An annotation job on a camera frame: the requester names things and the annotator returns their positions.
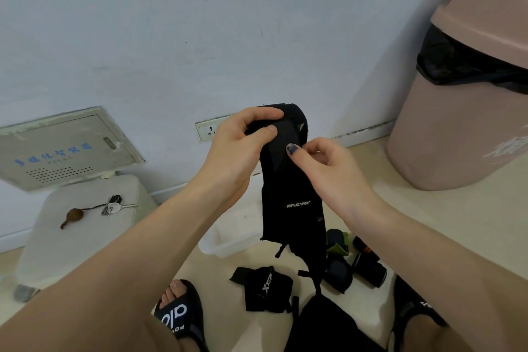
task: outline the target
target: forearm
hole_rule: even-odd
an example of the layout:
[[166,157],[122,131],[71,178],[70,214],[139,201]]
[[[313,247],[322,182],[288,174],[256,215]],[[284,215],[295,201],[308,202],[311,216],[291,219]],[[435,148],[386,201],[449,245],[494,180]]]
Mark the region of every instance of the forearm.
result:
[[528,282],[373,199],[347,225],[475,350],[528,343]]
[[125,342],[219,215],[211,194],[184,189],[42,291],[0,328],[6,350],[41,350],[43,339],[49,350]]

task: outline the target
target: ventilation holes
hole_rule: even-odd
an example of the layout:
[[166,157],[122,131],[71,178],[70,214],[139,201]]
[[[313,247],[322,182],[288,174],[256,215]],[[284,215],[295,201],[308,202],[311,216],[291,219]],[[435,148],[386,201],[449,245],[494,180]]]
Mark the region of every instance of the ventilation holes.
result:
[[89,171],[93,171],[91,167],[83,167],[80,169],[73,169],[71,167],[63,167],[56,170],[48,170],[47,168],[34,169],[26,171],[26,174],[30,175],[33,179],[40,183],[52,183],[57,182],[63,178],[78,177]]

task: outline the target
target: black slipper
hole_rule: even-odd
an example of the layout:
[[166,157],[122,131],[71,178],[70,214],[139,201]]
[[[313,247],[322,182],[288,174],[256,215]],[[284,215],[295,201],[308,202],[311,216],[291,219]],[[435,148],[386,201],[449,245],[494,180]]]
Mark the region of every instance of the black slipper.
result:
[[203,311],[196,288],[187,280],[180,280],[187,291],[179,298],[160,309],[160,299],[154,309],[154,316],[166,325],[176,339],[194,339],[200,352],[209,352],[203,331]]
[[430,316],[440,327],[447,327],[447,323],[432,306],[411,288],[402,277],[396,276],[394,282],[394,325],[389,337],[387,351],[399,352],[403,333],[409,320],[416,315]]

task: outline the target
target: hand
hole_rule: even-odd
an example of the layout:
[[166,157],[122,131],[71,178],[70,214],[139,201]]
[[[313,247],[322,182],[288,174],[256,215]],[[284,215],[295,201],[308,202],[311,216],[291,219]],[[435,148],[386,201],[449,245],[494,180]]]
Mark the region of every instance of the hand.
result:
[[355,219],[370,203],[381,200],[352,154],[330,139],[315,138],[302,148],[290,143],[286,151],[307,175],[315,192],[341,218]]
[[233,206],[246,192],[262,147],[277,136],[270,125],[252,135],[245,135],[247,126],[255,120],[278,120],[284,112],[278,108],[246,108],[222,122],[213,138],[207,159],[189,185],[207,186],[219,203],[218,213]]

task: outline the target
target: trash can lid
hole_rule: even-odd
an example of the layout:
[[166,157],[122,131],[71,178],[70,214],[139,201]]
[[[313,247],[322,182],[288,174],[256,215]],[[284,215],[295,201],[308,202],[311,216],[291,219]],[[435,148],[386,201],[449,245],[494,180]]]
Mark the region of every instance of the trash can lid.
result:
[[528,69],[527,0],[452,0],[431,21],[473,49]]

